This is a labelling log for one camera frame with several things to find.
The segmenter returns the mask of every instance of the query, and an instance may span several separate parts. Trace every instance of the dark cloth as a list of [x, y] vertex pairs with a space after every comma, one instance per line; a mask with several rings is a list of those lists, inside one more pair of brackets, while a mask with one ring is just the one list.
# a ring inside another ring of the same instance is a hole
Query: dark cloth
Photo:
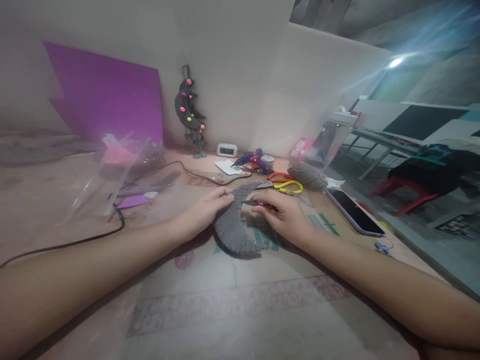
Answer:
[[480, 155], [432, 144], [393, 168], [388, 177], [406, 178], [422, 185], [430, 194], [445, 195], [460, 185], [463, 175], [479, 169]]

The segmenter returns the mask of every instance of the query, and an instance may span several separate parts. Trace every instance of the power cord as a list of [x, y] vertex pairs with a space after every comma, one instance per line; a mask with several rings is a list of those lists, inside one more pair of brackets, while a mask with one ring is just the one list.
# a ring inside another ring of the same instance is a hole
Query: power cord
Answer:
[[57, 250], [57, 249], [67, 248], [67, 247], [70, 247], [70, 246], [73, 246], [73, 245], [78, 245], [78, 244], [86, 243], [86, 242], [89, 242], [89, 241], [92, 241], [92, 240], [104, 238], [104, 237], [107, 237], [107, 236], [110, 236], [110, 235], [113, 235], [113, 234], [116, 234], [116, 233], [122, 231], [122, 229], [125, 227], [124, 215], [122, 214], [122, 212], [120, 211], [120, 209], [117, 208], [117, 205], [116, 205], [116, 204], [113, 204], [113, 206], [115, 207], [115, 211], [116, 211], [116, 213], [118, 214], [118, 217], [120, 218], [121, 225], [120, 225], [119, 228], [117, 228], [117, 229], [115, 229], [115, 230], [112, 230], [112, 231], [109, 231], [109, 232], [106, 232], [106, 233], [103, 233], [103, 234], [101, 234], [101, 235], [96, 235], [96, 236], [88, 237], [88, 238], [83, 239], [83, 240], [78, 240], [78, 241], [74, 241], [74, 242], [68, 242], [68, 243], [63, 244], [63, 245], [43, 247], [43, 248], [38, 249], [38, 250], [32, 250], [32, 251], [24, 252], [24, 253], [22, 253], [22, 254], [20, 254], [20, 255], [17, 255], [17, 256], [14, 256], [14, 257], [9, 258], [7, 261], [5, 261], [4, 263], [2, 263], [2, 264], [0, 265], [0, 269], [3, 268], [3, 267], [5, 267], [8, 263], [12, 262], [13, 260], [16, 260], [16, 259], [18, 259], [18, 258], [23, 258], [24, 256], [27, 256], [27, 255], [43, 253], [43, 252], [50, 251], [50, 250]]
[[[246, 178], [249, 178], [252, 176], [253, 174], [253, 171], [250, 173], [250, 175], [248, 176], [238, 176], [236, 178], [234, 178], [233, 180], [229, 181], [229, 182], [225, 182], [225, 183], [220, 183], [220, 182], [217, 182], [207, 176], [203, 176], [203, 175], [199, 175], [199, 174], [196, 174], [190, 170], [188, 170], [187, 168], [185, 168], [184, 166], [184, 163], [177, 160], [177, 161], [172, 161], [172, 162], [169, 162], [168, 164], [162, 166], [161, 168], [159, 168], [159, 170], [161, 169], [164, 169], [166, 168], [167, 166], [169, 165], [172, 165], [172, 164], [180, 164], [181, 167], [183, 168], [183, 170], [189, 174], [189, 175], [193, 175], [193, 176], [196, 176], [198, 178], [202, 178], [202, 179], [205, 179], [205, 180], [208, 180], [209, 182], [212, 182], [218, 186], [225, 186], [225, 185], [228, 185], [228, 184], [231, 184], [233, 183], [234, 181], [238, 180], [238, 179], [246, 179]], [[130, 182], [128, 183], [127, 185], [124, 185], [121, 187], [121, 189], [127, 187], [127, 186], [131, 186], [131, 184], [134, 184], [136, 183], [140, 178], [137, 178], [135, 181], [133, 182]], [[112, 230], [112, 231], [109, 231], [109, 232], [106, 232], [106, 233], [103, 233], [103, 234], [100, 234], [100, 235], [96, 235], [96, 236], [92, 236], [92, 237], [88, 237], [86, 239], [83, 239], [83, 240], [78, 240], [78, 241], [73, 241], [73, 242], [68, 242], [66, 244], [62, 244], [62, 245], [56, 245], [56, 246], [50, 246], [50, 247], [43, 247], [43, 248], [40, 248], [40, 249], [37, 249], [37, 250], [32, 250], [32, 251], [28, 251], [28, 252], [24, 252], [24, 253], [21, 253], [20, 255], [17, 255], [17, 256], [14, 256], [14, 257], [11, 257], [9, 258], [7, 261], [3, 262], [1, 265], [0, 265], [0, 269], [1, 268], [4, 268], [8, 263], [12, 262], [13, 260], [16, 260], [16, 259], [19, 259], [19, 258], [23, 258], [25, 256], [28, 256], [28, 255], [33, 255], [33, 254], [38, 254], [38, 253], [43, 253], [43, 252], [46, 252], [46, 251], [50, 251], [50, 250], [57, 250], [57, 249], [63, 249], [63, 248], [68, 248], [70, 246], [73, 246], [73, 245], [78, 245], [78, 244], [82, 244], [82, 243], [86, 243], [86, 242], [89, 242], [89, 241], [92, 241], [92, 240], [97, 240], [97, 239], [101, 239], [101, 238], [104, 238], [104, 237], [107, 237], [107, 236], [110, 236], [110, 235], [113, 235], [113, 234], [116, 234], [116, 233], [119, 233], [120, 231], [123, 230], [123, 228], [125, 227], [125, 218], [124, 218], [124, 215], [122, 214], [122, 212], [120, 211], [119, 208], [117, 208], [117, 204], [113, 204], [114, 208], [115, 208], [115, 211], [116, 213], [118, 214], [118, 218], [120, 219], [120, 222], [121, 222], [121, 225], [119, 228], [115, 229], [115, 230]]]

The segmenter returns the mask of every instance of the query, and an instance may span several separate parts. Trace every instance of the pink paper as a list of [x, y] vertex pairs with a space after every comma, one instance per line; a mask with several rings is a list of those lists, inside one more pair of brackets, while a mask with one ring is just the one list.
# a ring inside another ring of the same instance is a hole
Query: pink paper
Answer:
[[44, 42], [63, 99], [50, 99], [75, 133], [99, 142], [117, 139], [163, 141], [160, 77], [157, 69]]
[[142, 205], [145, 203], [148, 203], [150, 198], [145, 197], [143, 195], [135, 195], [135, 196], [129, 196], [123, 199], [120, 205], [118, 205], [116, 208], [117, 209], [124, 209], [124, 208], [131, 208], [134, 206]]

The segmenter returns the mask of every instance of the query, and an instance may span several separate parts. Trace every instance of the finger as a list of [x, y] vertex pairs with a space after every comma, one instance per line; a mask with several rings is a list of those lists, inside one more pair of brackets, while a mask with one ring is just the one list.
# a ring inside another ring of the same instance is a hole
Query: finger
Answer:
[[222, 197], [223, 195], [228, 195], [230, 194], [231, 190], [225, 186], [220, 186], [217, 187], [215, 190], [209, 192], [207, 195], [203, 197], [203, 200], [205, 201], [210, 201], [214, 199], [218, 199], [219, 197]]
[[280, 224], [280, 219], [273, 213], [271, 209], [263, 205], [256, 205], [251, 208], [254, 213], [262, 215], [273, 227]]
[[233, 194], [228, 194], [219, 198], [216, 198], [210, 202], [210, 206], [213, 207], [213, 210], [215, 212], [219, 211], [220, 209], [223, 209], [230, 205], [232, 201], [234, 201], [235, 196]]
[[263, 193], [259, 193], [253, 196], [252, 200], [269, 203], [280, 209], [282, 207], [283, 201], [285, 200], [284, 196], [285, 195], [279, 193], [278, 191], [269, 189]]

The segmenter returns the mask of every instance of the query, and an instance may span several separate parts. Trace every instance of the ceiling light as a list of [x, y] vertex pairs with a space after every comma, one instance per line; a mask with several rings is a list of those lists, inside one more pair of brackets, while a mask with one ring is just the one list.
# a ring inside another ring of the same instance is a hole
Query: ceiling light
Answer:
[[396, 58], [395, 60], [393, 60], [390, 65], [388, 67], [390, 68], [394, 68], [396, 67], [398, 64], [400, 64], [401, 62], [403, 61], [403, 59], [401, 57], [399, 58]]

